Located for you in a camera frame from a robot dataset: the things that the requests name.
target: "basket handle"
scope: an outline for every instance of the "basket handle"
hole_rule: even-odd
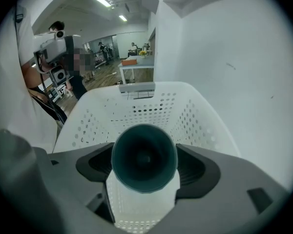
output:
[[[141,82],[141,83],[119,85],[119,91],[121,93],[149,91],[149,90],[155,90],[155,82]]]

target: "white laundry basket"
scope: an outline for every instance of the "white laundry basket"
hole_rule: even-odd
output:
[[[226,126],[191,85],[183,82],[146,82],[87,92],[66,121],[54,153],[115,142],[127,128],[148,123],[187,144],[240,156]],[[126,188],[113,171],[107,192],[115,226],[129,233],[145,233],[174,206],[179,174],[162,190],[140,194]]]

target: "ceiling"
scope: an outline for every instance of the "ceiling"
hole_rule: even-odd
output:
[[[87,24],[112,22],[124,23],[119,15],[125,16],[126,23],[146,21],[149,11],[141,0],[106,0],[112,7],[105,7],[96,0],[66,0],[43,22],[36,33],[45,32],[55,21],[64,21],[65,29],[81,30]]]

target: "cable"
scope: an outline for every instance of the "cable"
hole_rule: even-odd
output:
[[[41,62],[41,60],[42,60],[42,59],[41,59],[41,56],[39,56],[39,59],[38,59],[38,68],[39,68],[40,70],[42,70],[42,62]],[[42,74],[40,74],[40,79],[41,79],[41,83],[42,83],[42,86],[43,86],[43,90],[44,90],[44,94],[45,94],[45,96],[47,96],[48,101],[49,101],[49,103],[51,104],[51,106],[52,106],[52,108],[53,108],[55,114],[56,114],[57,117],[59,118],[60,122],[61,122],[62,124],[64,124],[65,121],[63,120],[63,118],[60,116],[60,114],[59,114],[58,111],[56,110],[56,108],[55,108],[55,106],[54,106],[54,104],[53,104],[53,101],[51,100],[51,98],[50,98],[49,95],[48,95],[47,89],[46,89],[45,84],[44,84],[44,81],[43,81]]]

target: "floor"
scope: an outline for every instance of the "floor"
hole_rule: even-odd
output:
[[[100,66],[99,69],[96,69],[94,78],[90,79],[90,81],[88,82],[85,82],[85,80],[83,80],[85,88],[89,91],[95,88],[112,86],[118,81],[121,81],[122,77],[120,74],[120,70],[117,67],[120,63],[120,60],[116,60],[111,61],[108,66],[105,66],[104,64]],[[124,70],[126,83],[153,81],[153,69],[135,69],[134,74],[135,80],[132,79],[131,69]],[[62,108],[67,116],[70,114],[76,104],[77,100],[75,97],[65,96],[57,101],[57,105]]]

